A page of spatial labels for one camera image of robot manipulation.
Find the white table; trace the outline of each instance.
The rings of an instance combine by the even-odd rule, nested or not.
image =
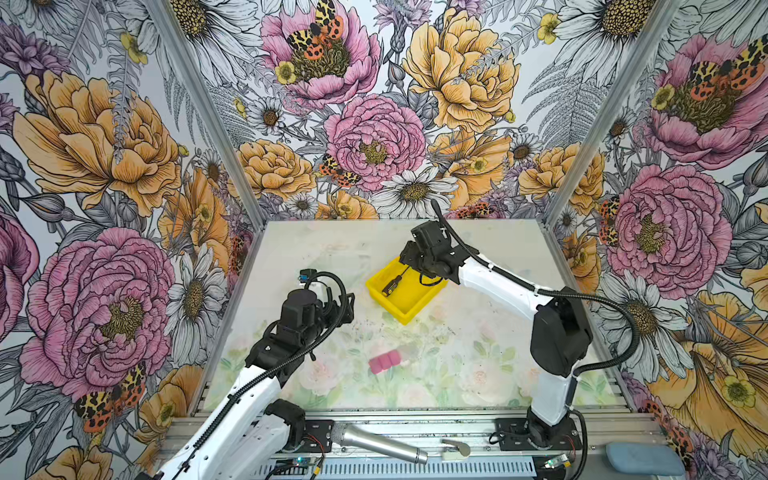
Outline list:
[[[247,279],[223,355],[205,400],[212,409],[231,387],[250,347],[280,317],[298,272],[315,268],[341,277],[354,292],[355,320],[307,357],[282,397],[305,410],[464,409],[525,407],[539,372],[528,349],[529,319],[480,292],[449,284],[407,326],[373,301],[365,281],[396,258],[421,220],[271,222]],[[535,220],[453,220],[462,239],[535,283],[563,279]],[[373,375],[368,361],[408,343],[419,354]],[[598,360],[592,349],[586,360]],[[578,405],[618,405],[603,372],[584,374]]]

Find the purple flower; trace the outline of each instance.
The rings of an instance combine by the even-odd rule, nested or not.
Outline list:
[[[18,111],[8,94],[0,94],[0,132],[10,135],[13,127],[13,114]]]
[[[16,70],[22,77],[42,77],[46,70],[60,75],[69,70],[69,60],[35,33],[25,35],[18,25],[0,22],[0,63]]]
[[[629,270],[658,285],[663,298],[695,293],[730,249],[722,203],[715,180],[691,165],[644,167],[619,197],[619,240],[608,262],[620,275]]]
[[[362,178],[363,190],[376,191],[384,180],[416,170],[424,161],[426,140],[419,116],[378,95],[354,98],[341,115],[326,121],[328,153],[343,170]]]
[[[11,332],[24,304],[24,284],[38,269],[35,241],[15,218],[0,212],[0,341]]]
[[[718,45],[715,37],[693,36],[667,63],[656,79],[650,120],[644,125],[647,145],[679,162],[696,162],[714,170],[751,151],[768,135],[768,75],[744,89],[717,82],[717,89],[702,101],[691,98],[690,70],[699,62],[723,65],[747,48],[732,47],[731,39]]]
[[[720,446],[703,433],[690,430],[690,440],[694,444],[694,463],[697,478],[705,480],[740,480],[739,466],[720,452]]]
[[[110,391],[137,365],[156,372],[170,351],[163,330],[174,269],[155,243],[128,228],[76,241],[48,259],[29,289],[22,378],[78,399]]]
[[[486,0],[451,0],[449,7],[458,11],[466,10],[470,17],[479,17],[485,13]]]
[[[370,91],[376,84],[381,57],[379,39],[376,34],[368,36],[354,8],[347,12],[336,2],[336,14],[343,21],[344,32],[339,41],[333,42],[333,55],[314,61],[304,72],[298,65],[304,61],[303,56],[297,54],[294,58],[286,38],[295,31],[310,28],[315,21],[315,7],[309,14],[296,12],[288,16],[280,12],[262,20],[261,37],[267,52],[263,57],[265,65],[276,69],[278,79],[286,85],[290,97],[306,111],[346,102],[358,93]],[[289,102],[284,105],[289,109],[292,107]]]
[[[404,24],[416,30],[422,23],[429,22],[430,6],[432,0],[378,0],[373,8],[379,14],[374,19],[379,31],[393,24]]]

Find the butterfly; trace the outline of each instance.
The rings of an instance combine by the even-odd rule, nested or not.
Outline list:
[[[600,242],[609,247],[615,247],[619,244],[619,234],[616,231],[614,222],[616,220],[616,214],[619,212],[619,196],[614,195],[609,198],[602,205],[600,205],[600,216],[603,217],[600,220]]]
[[[139,363],[113,388],[91,392],[78,399],[74,411],[83,418],[83,430],[86,433],[102,432],[113,417],[138,405],[147,390],[146,372],[144,363]]]
[[[689,79],[694,86],[690,96],[695,101],[707,100],[713,94],[725,94],[728,89],[744,91],[765,73],[768,58],[768,35],[750,43],[739,56],[722,65],[699,61],[690,67]]]
[[[288,45],[299,53],[304,53],[307,60],[320,60],[325,50],[331,49],[333,42],[341,39],[344,33],[344,21],[336,14],[333,0],[318,0],[315,7],[315,21],[308,30],[299,30],[288,35]]]
[[[355,172],[344,171],[339,162],[329,154],[323,155],[323,162],[318,171],[327,177],[331,177],[340,187],[351,187],[361,181],[362,178]]]

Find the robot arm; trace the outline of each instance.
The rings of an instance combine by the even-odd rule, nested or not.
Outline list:
[[[576,389],[572,372],[592,341],[585,312],[578,300],[544,296],[540,286],[499,274],[475,248],[464,243],[454,247],[445,230],[437,221],[413,228],[414,240],[406,244],[400,261],[430,279],[442,277],[483,292],[532,321],[531,356],[542,372],[528,410],[528,434],[536,445],[549,446],[564,428]]]

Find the microphone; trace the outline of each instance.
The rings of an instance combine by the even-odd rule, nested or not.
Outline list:
[[[358,429],[351,423],[335,423],[331,430],[331,440],[342,446],[360,447],[371,452],[381,453],[389,457],[399,458],[406,462],[427,462],[427,452],[412,447],[403,442],[392,440],[383,435],[369,433]]]

